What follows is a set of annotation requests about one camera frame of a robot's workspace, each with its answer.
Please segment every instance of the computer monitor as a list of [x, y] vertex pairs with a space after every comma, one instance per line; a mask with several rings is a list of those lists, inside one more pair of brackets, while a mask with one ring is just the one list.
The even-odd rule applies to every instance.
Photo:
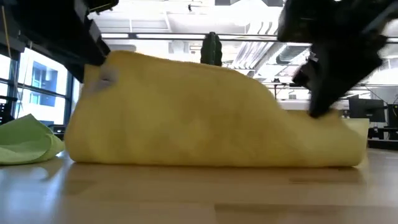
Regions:
[[349, 99], [350, 118], [369, 118], [370, 122], [386, 122], [387, 109], [382, 100]]

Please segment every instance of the window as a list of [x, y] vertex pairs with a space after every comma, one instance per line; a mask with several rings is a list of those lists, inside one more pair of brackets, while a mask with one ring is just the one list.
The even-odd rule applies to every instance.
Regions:
[[72, 111], [71, 111], [71, 113], [73, 113], [73, 111], [75, 110], [77, 101], [79, 100], [79, 97], [80, 97], [80, 92], [81, 92], [82, 87], [83, 87], [83, 84], [80, 83], [76, 78], [73, 78]]
[[60, 63], [30, 49], [21, 54], [18, 82], [65, 95], [68, 70]]
[[[0, 83], [0, 96], [7, 96], [8, 85], [4, 83]], [[6, 100], [0, 99], [0, 103], [6, 103]]]
[[11, 59], [0, 54], [0, 78], [9, 79]]
[[32, 114], [37, 120], [46, 125], [63, 124], [64, 113], [64, 98], [27, 89], [24, 89], [22, 92], [22, 89], [18, 88], [18, 102], [14, 113], [15, 118]]
[[398, 58], [391, 58], [390, 61], [390, 68], [398, 68]]

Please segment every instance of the ceiling light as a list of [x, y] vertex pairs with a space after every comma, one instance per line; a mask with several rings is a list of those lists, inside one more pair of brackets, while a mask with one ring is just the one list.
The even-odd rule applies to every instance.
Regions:
[[203, 40], [203, 34], [137, 34], [138, 39], [160, 39], [160, 40]]
[[200, 50], [200, 49], [201, 46], [194, 46], [194, 45], [189, 46], [189, 50]]
[[389, 37], [387, 44], [396, 44], [398, 42], [398, 37]]
[[219, 35], [220, 40], [242, 40], [242, 41], [269, 41], [275, 42], [277, 41], [276, 36], [274, 35]]
[[387, 55], [383, 57], [383, 59], [395, 59], [395, 58], [398, 58], [398, 55]]
[[311, 44], [307, 43], [286, 43], [288, 46], [295, 46], [295, 47], [309, 47]]

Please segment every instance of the yellow towel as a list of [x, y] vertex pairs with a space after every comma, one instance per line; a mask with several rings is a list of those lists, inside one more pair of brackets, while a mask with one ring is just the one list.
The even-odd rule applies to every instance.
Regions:
[[74, 161], [325, 167], [355, 166], [364, 156], [366, 137], [357, 132], [368, 121], [353, 131], [337, 113], [289, 113], [233, 70], [123, 51], [111, 52], [103, 68], [113, 75], [85, 68], [65, 135]]

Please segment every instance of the table surface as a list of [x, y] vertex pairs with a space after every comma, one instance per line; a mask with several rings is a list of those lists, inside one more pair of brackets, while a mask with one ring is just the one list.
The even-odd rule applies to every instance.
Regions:
[[0, 223], [375, 224], [398, 220], [398, 154], [360, 169], [0, 167]]

